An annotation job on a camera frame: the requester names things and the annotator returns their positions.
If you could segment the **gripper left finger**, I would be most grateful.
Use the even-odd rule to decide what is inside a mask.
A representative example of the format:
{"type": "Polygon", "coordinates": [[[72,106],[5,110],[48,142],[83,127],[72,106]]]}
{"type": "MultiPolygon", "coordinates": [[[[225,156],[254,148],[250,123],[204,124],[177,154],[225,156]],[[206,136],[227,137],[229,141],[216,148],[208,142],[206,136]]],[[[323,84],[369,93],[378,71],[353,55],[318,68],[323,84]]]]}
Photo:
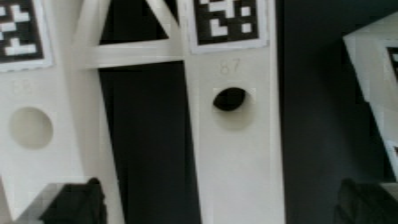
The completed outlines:
{"type": "Polygon", "coordinates": [[[106,205],[101,182],[65,184],[39,216],[44,224],[106,224],[106,205]]]}

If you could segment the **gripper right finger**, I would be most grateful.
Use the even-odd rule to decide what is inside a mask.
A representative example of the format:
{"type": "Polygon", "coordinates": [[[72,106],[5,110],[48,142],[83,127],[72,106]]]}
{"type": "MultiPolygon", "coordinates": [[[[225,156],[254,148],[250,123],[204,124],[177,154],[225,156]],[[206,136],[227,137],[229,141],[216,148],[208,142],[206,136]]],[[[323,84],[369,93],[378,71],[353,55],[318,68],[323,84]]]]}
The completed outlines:
{"type": "Polygon", "coordinates": [[[343,180],[334,224],[398,224],[398,182],[355,183],[351,179],[343,180]]]}

